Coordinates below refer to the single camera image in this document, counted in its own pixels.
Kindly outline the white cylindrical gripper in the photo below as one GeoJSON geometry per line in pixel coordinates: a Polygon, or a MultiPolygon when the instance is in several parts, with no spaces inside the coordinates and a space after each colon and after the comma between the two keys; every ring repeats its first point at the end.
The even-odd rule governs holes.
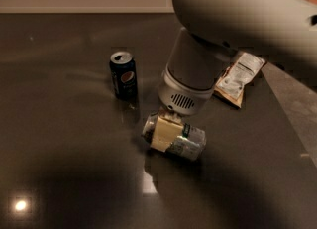
{"type": "Polygon", "coordinates": [[[162,73],[158,96],[164,107],[155,124],[151,147],[165,152],[182,134],[182,116],[197,114],[211,98],[215,83],[230,64],[228,49],[181,28],[162,73]]]}

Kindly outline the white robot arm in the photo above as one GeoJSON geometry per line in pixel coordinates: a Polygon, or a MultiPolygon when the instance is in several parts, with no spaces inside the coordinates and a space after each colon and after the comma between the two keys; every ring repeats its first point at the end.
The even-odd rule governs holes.
{"type": "Polygon", "coordinates": [[[317,87],[317,7],[304,0],[172,0],[182,27],[158,96],[169,125],[154,148],[183,140],[181,119],[200,111],[213,92],[238,99],[265,61],[311,89],[317,87]]]}

